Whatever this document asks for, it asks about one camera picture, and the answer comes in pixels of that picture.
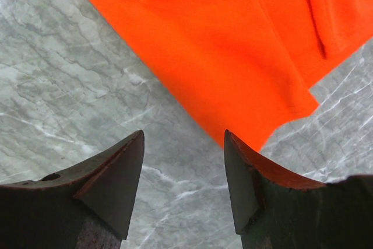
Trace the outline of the orange t-shirt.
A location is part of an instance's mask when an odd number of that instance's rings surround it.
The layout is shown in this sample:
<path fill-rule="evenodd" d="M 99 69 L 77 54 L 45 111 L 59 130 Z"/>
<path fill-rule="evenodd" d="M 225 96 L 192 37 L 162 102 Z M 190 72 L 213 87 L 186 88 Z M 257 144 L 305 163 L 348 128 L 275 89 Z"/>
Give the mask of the orange t-shirt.
<path fill-rule="evenodd" d="M 372 37 L 372 0 L 89 0 L 218 143 L 255 150 Z"/>

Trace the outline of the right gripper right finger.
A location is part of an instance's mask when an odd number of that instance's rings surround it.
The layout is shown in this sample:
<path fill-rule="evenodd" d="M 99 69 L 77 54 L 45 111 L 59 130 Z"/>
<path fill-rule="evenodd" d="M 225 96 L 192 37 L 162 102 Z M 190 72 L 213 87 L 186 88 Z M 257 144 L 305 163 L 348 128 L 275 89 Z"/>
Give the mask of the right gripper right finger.
<path fill-rule="evenodd" d="M 322 183 L 251 149 L 230 131 L 224 164 L 244 248 L 371 248 L 372 176 Z"/>

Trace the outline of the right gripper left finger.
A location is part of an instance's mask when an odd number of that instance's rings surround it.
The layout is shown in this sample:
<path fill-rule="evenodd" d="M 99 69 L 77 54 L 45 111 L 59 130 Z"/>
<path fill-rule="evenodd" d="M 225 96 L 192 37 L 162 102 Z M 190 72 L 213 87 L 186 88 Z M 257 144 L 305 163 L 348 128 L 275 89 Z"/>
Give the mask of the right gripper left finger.
<path fill-rule="evenodd" d="M 2 248 L 120 248 L 145 153 L 143 131 L 40 180 L 1 185 Z"/>

